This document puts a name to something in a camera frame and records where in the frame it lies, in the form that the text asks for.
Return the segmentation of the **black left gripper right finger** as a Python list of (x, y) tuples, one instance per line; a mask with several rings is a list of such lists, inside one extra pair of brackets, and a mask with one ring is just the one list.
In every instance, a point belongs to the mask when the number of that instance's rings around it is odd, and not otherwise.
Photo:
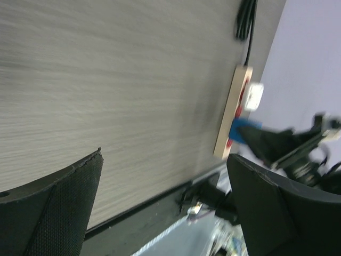
[(231, 154), (227, 170), (249, 255), (340, 255), (340, 196)]

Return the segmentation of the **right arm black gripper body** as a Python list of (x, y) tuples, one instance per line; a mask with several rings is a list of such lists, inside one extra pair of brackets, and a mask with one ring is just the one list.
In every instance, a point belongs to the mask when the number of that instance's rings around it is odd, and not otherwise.
[(270, 130), (270, 168), (282, 169), (288, 178), (328, 192), (340, 192), (340, 162), (327, 168), (329, 152), (324, 158), (313, 160), (310, 153), (321, 148), (321, 142), (340, 132), (340, 117), (325, 113), (314, 115), (312, 127), (295, 132), (293, 129)]

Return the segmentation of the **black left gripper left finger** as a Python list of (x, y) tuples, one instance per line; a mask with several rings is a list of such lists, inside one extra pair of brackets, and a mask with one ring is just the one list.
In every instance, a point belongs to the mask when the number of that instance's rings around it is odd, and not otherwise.
[(102, 167), (98, 149), (1, 192), (1, 255), (80, 255)]

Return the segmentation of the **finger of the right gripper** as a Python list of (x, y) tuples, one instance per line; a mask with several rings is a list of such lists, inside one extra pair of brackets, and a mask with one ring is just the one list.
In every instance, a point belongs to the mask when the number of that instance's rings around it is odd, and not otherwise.
[(290, 151), (287, 139), (291, 138), (293, 130), (271, 131), (245, 125), (238, 127), (238, 133), (258, 159), (273, 163)]

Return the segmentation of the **white square plug adapter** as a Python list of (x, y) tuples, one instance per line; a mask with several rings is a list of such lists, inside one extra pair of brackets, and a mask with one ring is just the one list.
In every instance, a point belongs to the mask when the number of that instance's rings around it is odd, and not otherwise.
[(264, 84), (255, 82), (247, 84), (242, 97), (243, 109), (249, 112), (255, 111), (260, 105), (263, 92)]

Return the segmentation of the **beige power strip red sockets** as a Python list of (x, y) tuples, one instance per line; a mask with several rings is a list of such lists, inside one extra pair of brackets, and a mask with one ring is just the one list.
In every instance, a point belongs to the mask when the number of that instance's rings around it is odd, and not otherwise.
[(242, 95), (252, 74), (253, 68), (250, 66), (236, 66), (235, 68), (213, 151), (213, 156), (216, 158), (226, 159), (230, 153), (233, 144), (229, 139), (230, 129), (234, 118), (241, 114)]

